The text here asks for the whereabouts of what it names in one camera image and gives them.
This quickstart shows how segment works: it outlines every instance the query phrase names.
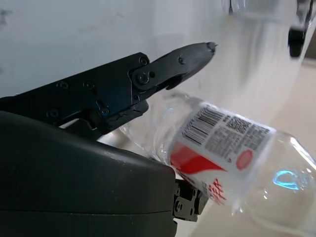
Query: red circular logo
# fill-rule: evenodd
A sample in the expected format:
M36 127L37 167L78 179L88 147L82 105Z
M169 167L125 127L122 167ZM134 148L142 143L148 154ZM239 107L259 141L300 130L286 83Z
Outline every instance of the red circular logo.
M236 166L239 170L246 169L253 158L252 150L242 152L236 160Z

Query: red stripe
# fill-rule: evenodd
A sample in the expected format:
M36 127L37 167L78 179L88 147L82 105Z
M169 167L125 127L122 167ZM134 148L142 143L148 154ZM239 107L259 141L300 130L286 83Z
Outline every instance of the red stripe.
M179 142L176 142L171 153L171 164L185 174L196 174L207 170L226 171Z

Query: hex bolt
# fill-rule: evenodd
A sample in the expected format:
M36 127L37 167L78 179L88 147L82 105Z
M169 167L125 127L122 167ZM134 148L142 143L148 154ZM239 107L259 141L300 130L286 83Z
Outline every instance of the hex bolt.
M90 80L86 81L83 86L87 89L87 90L93 90L94 89L94 83Z
M139 58L139 64L140 64L141 66L145 66L145 65L148 64L148 61L147 61L146 58Z
M149 82L149 78L148 78L148 76L145 73L137 75L137 80L142 85L145 85L145 84L147 84Z
M109 111L109 109L104 108L104 109L101 110L101 113L102 113L104 116L107 116L107 115L110 113L110 111Z
M49 116L49 117L51 117L51 118L58 118L59 117L59 111L58 111L58 109L52 109L52 110L50 110L48 113L47 113L47 115Z
M59 87L59 88L62 88L62 89L64 89L64 90L67 90L68 87L69 87L68 83L65 82L65 81L63 81L63 80L60 81L60 82L58 82L58 83L56 84L56 86Z
M179 61L180 64L184 64L183 58L179 57L178 61Z

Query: plastic water bottle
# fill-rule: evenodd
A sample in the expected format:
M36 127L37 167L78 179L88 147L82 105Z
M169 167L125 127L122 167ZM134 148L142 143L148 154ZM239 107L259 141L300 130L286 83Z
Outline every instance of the plastic water bottle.
M149 156L232 214L285 236L316 236L316 162L293 136L177 91L149 104L121 128Z

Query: red and white label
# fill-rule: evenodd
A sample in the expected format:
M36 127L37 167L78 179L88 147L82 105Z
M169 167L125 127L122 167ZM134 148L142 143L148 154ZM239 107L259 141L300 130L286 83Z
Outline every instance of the red and white label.
M170 163L215 203L232 203L274 132L202 103L175 136L168 153Z

